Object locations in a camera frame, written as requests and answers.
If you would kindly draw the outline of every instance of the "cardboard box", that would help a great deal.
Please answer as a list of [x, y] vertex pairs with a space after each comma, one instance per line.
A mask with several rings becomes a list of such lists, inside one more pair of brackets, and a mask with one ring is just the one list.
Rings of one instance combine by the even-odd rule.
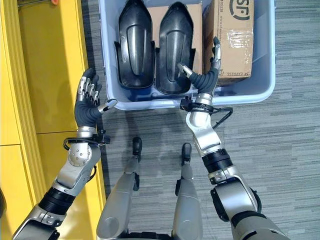
[[[192, 48], [195, 49], [193, 71], [198, 74], [203, 72], [203, 33], [202, 33], [202, 4], [187, 4], [188, 12], [193, 21]], [[169, 9], [169, 6], [155, 6], [147, 8], [152, 19], [152, 39], [155, 46], [159, 47], [160, 24]]]
[[212, 0], [203, 14], [204, 72], [210, 69], [213, 38], [221, 45], [220, 86], [251, 76], [254, 43], [254, 1]]

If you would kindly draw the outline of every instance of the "robotic hand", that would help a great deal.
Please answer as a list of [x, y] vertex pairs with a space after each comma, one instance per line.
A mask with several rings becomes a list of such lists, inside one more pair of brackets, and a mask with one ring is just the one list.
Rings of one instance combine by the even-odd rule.
[[211, 126], [211, 114], [217, 109], [213, 107], [213, 95], [221, 64], [221, 47], [217, 37], [213, 44], [214, 57], [210, 60], [211, 68], [207, 74], [196, 74], [181, 63], [178, 67], [198, 89], [195, 102], [186, 97], [181, 100], [180, 107], [188, 112], [186, 124], [208, 171], [208, 178], [215, 185], [211, 190], [214, 207], [221, 220], [230, 221], [234, 240], [288, 240], [269, 218], [261, 214], [262, 205], [257, 192], [248, 186], [233, 165], [214, 130], [217, 125]]
[[56, 240], [59, 227], [66, 217], [67, 210], [86, 183], [96, 173], [96, 163], [101, 152], [99, 145], [106, 144], [105, 131], [97, 133], [96, 122], [107, 110], [117, 104], [109, 99], [100, 104], [99, 77], [92, 68], [87, 69], [79, 82], [74, 106], [77, 136], [64, 140], [68, 150], [67, 161], [60, 170], [49, 191], [13, 235], [14, 240]]

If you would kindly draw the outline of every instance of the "black cable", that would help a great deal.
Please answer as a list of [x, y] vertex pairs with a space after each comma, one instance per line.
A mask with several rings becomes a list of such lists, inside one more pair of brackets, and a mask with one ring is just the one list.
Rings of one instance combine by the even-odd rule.
[[215, 125], [212, 127], [213, 129], [217, 128], [220, 124], [222, 124], [225, 120], [227, 120], [234, 113], [234, 109], [232, 107], [224, 107], [224, 108], [219, 108], [219, 109], [220, 109], [219, 112], [228, 112], [228, 113], [226, 115], [224, 115], [223, 118], [221, 118], [219, 121], [217, 121], [215, 123]]
[[233, 113], [234, 109], [232, 107], [223, 107], [223, 108], [215, 108], [213, 107], [212, 110], [206, 109], [206, 108], [196, 108], [192, 109], [190, 112], [202, 112], [202, 113], [208, 113], [210, 115], [217, 114], [220, 112], [228, 112], [226, 115], [223, 116], [219, 121], [215, 123], [215, 125], [212, 127], [213, 129], [216, 129], [218, 126], [220, 126], [225, 120], [227, 120]]
[[69, 150], [70, 147], [68, 146], [68, 143], [89, 143], [89, 144], [96, 144], [96, 145], [103, 145], [100, 142], [88, 139], [88, 138], [81, 138], [81, 137], [67, 137], [63, 141], [63, 148], [65, 150]]
[[88, 183], [89, 181], [91, 181], [91, 180], [94, 178], [94, 176], [96, 175], [96, 173], [97, 173], [97, 166], [94, 165], [93, 168], [94, 168], [94, 172], [93, 172], [93, 174], [89, 177], [88, 181], [86, 181], [87, 183]]

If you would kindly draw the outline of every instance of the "sf express box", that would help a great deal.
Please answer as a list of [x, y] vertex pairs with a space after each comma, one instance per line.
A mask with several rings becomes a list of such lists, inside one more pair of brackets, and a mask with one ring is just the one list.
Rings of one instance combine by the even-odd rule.
[[203, 14], [203, 70], [210, 69], [213, 38], [221, 45], [219, 86], [251, 76], [254, 0], [212, 0]]

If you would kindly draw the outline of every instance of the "cabinet door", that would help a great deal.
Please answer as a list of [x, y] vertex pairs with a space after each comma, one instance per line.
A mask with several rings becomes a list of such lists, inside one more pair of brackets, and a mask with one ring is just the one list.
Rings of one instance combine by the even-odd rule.
[[6, 202], [1, 218], [1, 239], [6, 240], [11, 239], [33, 207], [21, 145], [0, 146], [0, 168], [0, 187]]

